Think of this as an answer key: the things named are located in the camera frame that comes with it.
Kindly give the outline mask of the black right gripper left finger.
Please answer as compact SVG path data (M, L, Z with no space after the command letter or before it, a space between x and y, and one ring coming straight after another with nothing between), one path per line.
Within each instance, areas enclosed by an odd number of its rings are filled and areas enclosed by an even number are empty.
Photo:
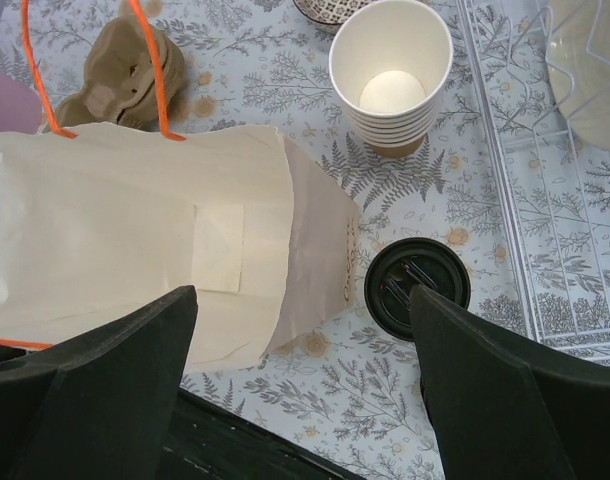
M197 318L194 287L0 363L0 479L153 479Z

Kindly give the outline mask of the black plastic cup lid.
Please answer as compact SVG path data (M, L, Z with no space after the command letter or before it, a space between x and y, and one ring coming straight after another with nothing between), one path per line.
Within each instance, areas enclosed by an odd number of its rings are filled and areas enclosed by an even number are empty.
M471 282L459 256L448 246L424 237L405 238L381 250L364 280L367 310L388 334L414 340L410 311L412 289L424 286L466 309Z

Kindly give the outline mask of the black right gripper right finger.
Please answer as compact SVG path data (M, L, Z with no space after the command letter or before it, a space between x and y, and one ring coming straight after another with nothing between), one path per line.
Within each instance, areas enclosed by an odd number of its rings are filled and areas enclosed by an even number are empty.
M488 322L426 287L410 320L448 479L610 479L610 367Z

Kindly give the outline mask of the beige paper takeout bag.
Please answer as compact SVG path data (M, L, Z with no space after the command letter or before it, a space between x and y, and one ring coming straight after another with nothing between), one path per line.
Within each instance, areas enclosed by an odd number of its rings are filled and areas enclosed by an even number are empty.
M238 369L348 308L358 205L269 126L0 133L0 345L44 349L188 286L193 371Z

